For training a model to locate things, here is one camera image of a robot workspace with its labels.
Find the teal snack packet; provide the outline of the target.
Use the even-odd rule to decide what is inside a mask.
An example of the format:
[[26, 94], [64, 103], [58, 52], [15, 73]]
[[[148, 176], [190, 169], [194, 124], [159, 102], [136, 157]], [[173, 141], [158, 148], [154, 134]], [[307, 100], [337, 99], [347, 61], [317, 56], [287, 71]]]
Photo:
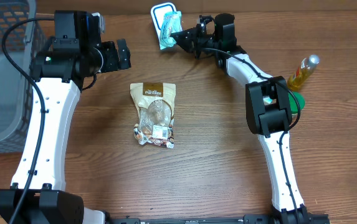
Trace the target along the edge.
[[159, 36], [159, 47], [161, 50], [173, 47], [176, 44], [171, 34], [182, 31], [181, 16], [181, 11], [171, 11], [164, 15]]

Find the brown white snack bag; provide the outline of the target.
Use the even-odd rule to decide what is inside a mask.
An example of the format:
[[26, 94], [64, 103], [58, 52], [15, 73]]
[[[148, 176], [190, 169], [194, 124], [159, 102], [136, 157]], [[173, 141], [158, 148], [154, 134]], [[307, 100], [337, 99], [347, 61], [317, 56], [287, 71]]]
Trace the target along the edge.
[[132, 83], [130, 95], [138, 112], [133, 132], [139, 144], [174, 147], [174, 102], [172, 83]]

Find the yellow liquid bottle grey cap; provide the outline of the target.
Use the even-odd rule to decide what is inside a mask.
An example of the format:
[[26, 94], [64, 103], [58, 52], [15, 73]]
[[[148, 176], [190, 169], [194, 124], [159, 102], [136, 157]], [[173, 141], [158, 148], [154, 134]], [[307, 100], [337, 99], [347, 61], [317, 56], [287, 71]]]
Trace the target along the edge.
[[310, 55], [304, 58], [295, 73], [287, 80], [288, 88], [292, 91], [299, 91], [319, 63], [320, 58], [317, 55]]

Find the green lid white jar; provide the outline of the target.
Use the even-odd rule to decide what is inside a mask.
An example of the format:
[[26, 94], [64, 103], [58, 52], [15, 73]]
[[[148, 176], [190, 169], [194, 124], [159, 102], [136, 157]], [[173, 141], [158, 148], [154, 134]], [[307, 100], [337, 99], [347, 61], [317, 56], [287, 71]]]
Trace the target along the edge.
[[297, 103], [299, 104], [301, 110], [304, 108], [305, 99], [300, 93], [293, 92], [292, 95], [289, 93], [288, 98], [290, 102], [290, 109], [293, 115], [298, 113]]

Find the Kleenex tissue pack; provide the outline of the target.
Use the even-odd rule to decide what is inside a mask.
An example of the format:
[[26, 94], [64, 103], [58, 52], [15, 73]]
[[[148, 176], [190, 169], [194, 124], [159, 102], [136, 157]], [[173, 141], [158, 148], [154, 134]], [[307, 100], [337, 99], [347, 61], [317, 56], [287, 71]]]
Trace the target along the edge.
[[271, 99], [269, 96], [263, 97], [263, 101], [264, 105], [270, 105], [274, 102], [273, 99]]

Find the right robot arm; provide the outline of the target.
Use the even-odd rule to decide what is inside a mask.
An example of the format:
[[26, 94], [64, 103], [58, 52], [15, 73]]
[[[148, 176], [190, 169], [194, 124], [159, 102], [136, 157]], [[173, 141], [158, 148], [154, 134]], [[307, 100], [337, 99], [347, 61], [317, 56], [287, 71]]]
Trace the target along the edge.
[[234, 19], [228, 13], [200, 16], [196, 27], [170, 36], [197, 57], [203, 52], [214, 54], [217, 66], [245, 88], [247, 125], [262, 145], [272, 185], [269, 223], [310, 223], [290, 157], [289, 131], [299, 120], [290, 107], [295, 95], [284, 77], [272, 77], [251, 62], [237, 44]]

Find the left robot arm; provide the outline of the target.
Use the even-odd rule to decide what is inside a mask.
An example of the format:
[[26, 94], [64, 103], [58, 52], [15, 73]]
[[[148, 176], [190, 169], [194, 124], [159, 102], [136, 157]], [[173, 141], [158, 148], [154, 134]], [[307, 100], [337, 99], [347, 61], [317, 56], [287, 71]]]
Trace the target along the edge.
[[0, 216], [8, 223], [110, 223], [65, 186], [70, 124], [84, 80], [130, 68], [124, 39], [104, 42], [99, 13], [56, 11], [55, 34], [32, 59], [24, 78], [33, 105], [24, 151], [8, 189], [0, 189]]

